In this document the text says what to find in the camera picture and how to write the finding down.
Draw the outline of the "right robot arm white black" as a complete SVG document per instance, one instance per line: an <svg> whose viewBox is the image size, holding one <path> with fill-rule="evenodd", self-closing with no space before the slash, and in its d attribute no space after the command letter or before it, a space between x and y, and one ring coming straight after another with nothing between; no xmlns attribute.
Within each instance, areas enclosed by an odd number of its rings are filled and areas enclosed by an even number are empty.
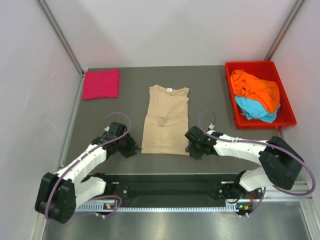
<svg viewBox="0 0 320 240"><path fill-rule="evenodd" d="M251 191L269 186L294 195L291 190L305 161L281 137L255 141L231 137L212 129L203 132L197 126L191 127L185 137L189 140L186 151L196 160L203 155L216 155L258 165L256 169L244 170L237 176L233 185L237 197L245 198Z"/></svg>

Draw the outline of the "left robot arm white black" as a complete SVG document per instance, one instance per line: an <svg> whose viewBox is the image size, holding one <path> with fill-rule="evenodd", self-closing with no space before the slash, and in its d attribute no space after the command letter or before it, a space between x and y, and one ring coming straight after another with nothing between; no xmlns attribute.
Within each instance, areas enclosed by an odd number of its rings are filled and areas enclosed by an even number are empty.
<svg viewBox="0 0 320 240"><path fill-rule="evenodd" d="M102 173L91 175L98 165L119 153L124 158L137 154L140 146L128 128L112 122L102 136L95 138L86 150L56 173L47 172L40 181L34 209L47 219L65 224L76 208L101 196L109 198L114 187Z"/></svg>

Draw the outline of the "beige t shirt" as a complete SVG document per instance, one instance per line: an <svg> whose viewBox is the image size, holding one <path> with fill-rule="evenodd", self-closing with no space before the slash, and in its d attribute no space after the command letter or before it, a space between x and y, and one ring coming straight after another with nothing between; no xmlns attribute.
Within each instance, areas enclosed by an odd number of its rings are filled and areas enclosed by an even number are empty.
<svg viewBox="0 0 320 240"><path fill-rule="evenodd" d="M172 89L157 84L149 88L141 153L189 155L185 137L189 130L189 91L187 87Z"/></svg>

